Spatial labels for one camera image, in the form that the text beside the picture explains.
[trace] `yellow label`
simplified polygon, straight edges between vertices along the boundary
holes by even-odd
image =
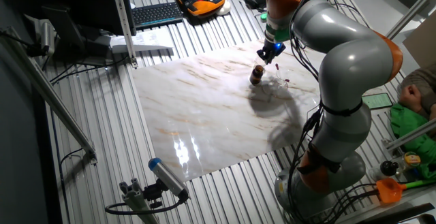
[[[421,163],[421,158],[418,155],[407,155],[405,157],[405,161],[407,164],[410,164],[410,165],[415,164],[415,163],[419,164],[419,163]]]

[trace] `bottle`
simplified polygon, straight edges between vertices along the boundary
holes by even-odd
[[[252,83],[252,85],[257,85],[260,83],[260,79],[262,78],[262,75],[264,75],[264,70],[264,67],[261,65],[256,65],[253,68],[250,76],[250,83]]]
[[[369,176],[374,180],[383,180],[387,177],[394,176],[399,165],[397,162],[385,161],[379,167],[374,167],[369,170]]]
[[[392,162],[397,162],[399,168],[396,170],[396,175],[400,176],[407,170],[418,167],[421,164],[421,158],[414,152],[407,152],[403,156],[393,159]]]

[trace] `hand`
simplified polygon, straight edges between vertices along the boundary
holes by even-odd
[[[401,105],[409,108],[410,110],[419,113],[421,111],[421,93],[415,84],[404,87],[401,91],[400,102]]]

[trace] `metal bracket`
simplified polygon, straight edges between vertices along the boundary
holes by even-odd
[[[19,38],[13,28],[8,28],[8,34]],[[97,163],[97,155],[93,143],[88,140],[82,129],[77,124],[74,117],[68,112],[67,107],[62,102],[62,99],[56,94],[51,83],[47,80],[40,66],[34,59],[30,59],[25,49],[15,40],[6,36],[0,36],[0,44],[9,52],[11,57],[20,66],[21,70],[26,74],[32,85],[38,90],[40,95],[53,109],[62,123],[67,127],[68,131],[74,136],[77,142],[83,147],[87,155],[90,157],[91,163]]]
[[[419,126],[417,129],[410,131],[406,135],[396,139],[393,142],[383,142],[386,149],[388,149],[389,152],[392,152],[395,150],[395,148],[398,148],[412,140],[415,140],[416,138],[420,137],[421,135],[424,135],[425,133],[429,132],[430,130],[436,128],[436,119],[433,119],[421,126]]]
[[[120,183],[120,190],[122,190],[124,193],[122,196],[123,201],[133,211],[150,210],[149,203],[144,199],[144,195],[142,194],[142,189],[137,178],[131,179],[131,185],[127,185],[126,182]],[[138,217],[147,224],[159,223],[154,214],[140,214]]]
[[[124,0],[115,0],[116,8],[118,9],[118,15],[120,17],[121,26],[123,28],[125,44],[127,46],[127,51],[129,53],[131,66],[133,68],[138,67],[138,63],[136,62],[136,53],[134,50],[134,42],[131,39],[129,21],[127,19],[127,13],[124,8]]]
[[[399,34],[401,30],[403,30],[407,23],[409,23],[429,1],[430,0],[417,0],[410,10],[394,25],[391,30],[389,30],[388,34],[386,34],[386,37],[391,40],[394,39],[394,37]]]

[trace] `robot end effector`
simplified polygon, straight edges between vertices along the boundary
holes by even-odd
[[[265,64],[271,64],[273,59],[286,49],[282,43],[274,43],[265,39],[264,47],[258,50],[259,57],[265,61]]]

